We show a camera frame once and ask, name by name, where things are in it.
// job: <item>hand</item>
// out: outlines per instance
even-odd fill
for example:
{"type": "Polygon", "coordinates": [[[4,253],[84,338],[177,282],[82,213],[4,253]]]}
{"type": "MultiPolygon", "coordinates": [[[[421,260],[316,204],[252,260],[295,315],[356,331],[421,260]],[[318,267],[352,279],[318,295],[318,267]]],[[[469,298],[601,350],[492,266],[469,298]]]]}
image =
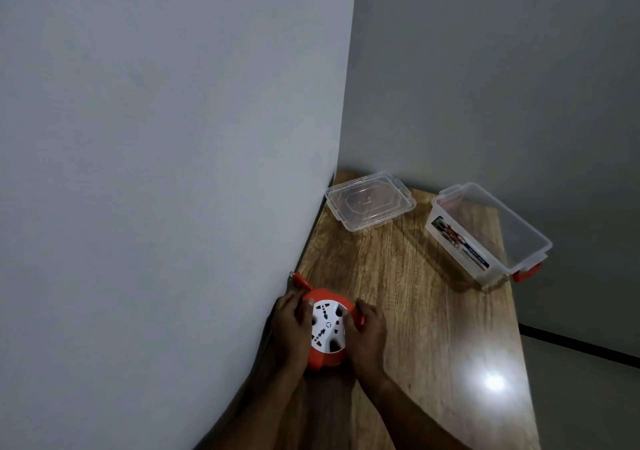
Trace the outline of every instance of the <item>hand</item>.
{"type": "Polygon", "coordinates": [[[298,318],[294,311],[304,291],[290,292],[276,300],[271,318],[271,330],[284,365],[296,374],[305,372],[311,349],[311,319],[314,301],[300,306],[298,318]]]}
{"type": "Polygon", "coordinates": [[[360,385],[376,384],[385,377],[384,354],[387,343],[387,321],[382,309],[356,300],[365,318],[361,331],[353,324],[350,314],[343,317],[347,354],[360,385]]]}

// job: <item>transparent lid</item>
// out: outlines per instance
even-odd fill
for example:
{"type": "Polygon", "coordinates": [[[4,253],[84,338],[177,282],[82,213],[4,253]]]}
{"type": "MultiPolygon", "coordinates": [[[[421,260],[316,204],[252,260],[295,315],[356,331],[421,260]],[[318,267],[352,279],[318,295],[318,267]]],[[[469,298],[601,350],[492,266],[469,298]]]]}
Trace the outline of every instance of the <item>transparent lid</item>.
{"type": "Polygon", "coordinates": [[[336,219],[352,232],[390,221],[416,204],[409,189],[384,172],[329,187],[324,197],[336,219]]]}
{"type": "Polygon", "coordinates": [[[540,231],[478,184],[449,187],[433,200],[504,267],[531,268],[546,258],[552,243],[540,231]]]}

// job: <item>container label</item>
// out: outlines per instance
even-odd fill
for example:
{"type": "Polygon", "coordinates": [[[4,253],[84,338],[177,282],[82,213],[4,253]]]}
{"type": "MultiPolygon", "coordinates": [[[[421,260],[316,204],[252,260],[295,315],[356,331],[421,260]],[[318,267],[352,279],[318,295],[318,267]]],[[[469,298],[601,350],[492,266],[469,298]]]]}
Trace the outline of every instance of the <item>container label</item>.
{"type": "Polygon", "coordinates": [[[464,253],[468,258],[473,261],[482,271],[489,269],[489,263],[487,263],[478,252],[473,249],[465,238],[460,236],[451,225],[444,222],[442,216],[438,216],[431,225],[435,227],[444,239],[450,242],[455,249],[464,253]]]}

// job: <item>wooden table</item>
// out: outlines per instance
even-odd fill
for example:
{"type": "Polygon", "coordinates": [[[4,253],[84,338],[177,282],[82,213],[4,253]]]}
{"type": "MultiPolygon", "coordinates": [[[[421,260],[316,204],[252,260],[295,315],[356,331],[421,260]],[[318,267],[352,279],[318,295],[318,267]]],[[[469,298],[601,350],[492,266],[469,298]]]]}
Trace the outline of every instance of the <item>wooden table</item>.
{"type": "MultiPolygon", "coordinates": [[[[340,171],[334,184],[357,175],[340,171]]],[[[424,411],[473,449],[539,449],[538,430],[508,280],[481,288],[424,229],[435,196],[382,226],[345,230],[324,206],[300,272],[314,287],[384,309],[385,368],[424,411]]],[[[499,224],[476,214],[501,244],[499,224]]],[[[268,343],[245,393],[276,367],[268,343]]],[[[394,448],[346,365],[307,371],[281,424],[279,449],[394,448]]]]}

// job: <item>plastic container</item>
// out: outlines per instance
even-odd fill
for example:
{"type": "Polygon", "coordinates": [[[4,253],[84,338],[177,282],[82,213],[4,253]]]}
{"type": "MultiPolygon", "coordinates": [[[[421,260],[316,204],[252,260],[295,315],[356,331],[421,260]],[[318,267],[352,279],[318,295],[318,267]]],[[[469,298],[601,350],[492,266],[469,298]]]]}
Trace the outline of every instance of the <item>plastic container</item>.
{"type": "Polygon", "coordinates": [[[329,187],[324,197],[336,219],[352,232],[386,223],[416,205],[409,189],[384,172],[329,187]]]}
{"type": "Polygon", "coordinates": [[[431,204],[426,229],[483,285],[505,273],[517,282],[528,278],[553,245],[473,182],[444,189],[431,204]]]}

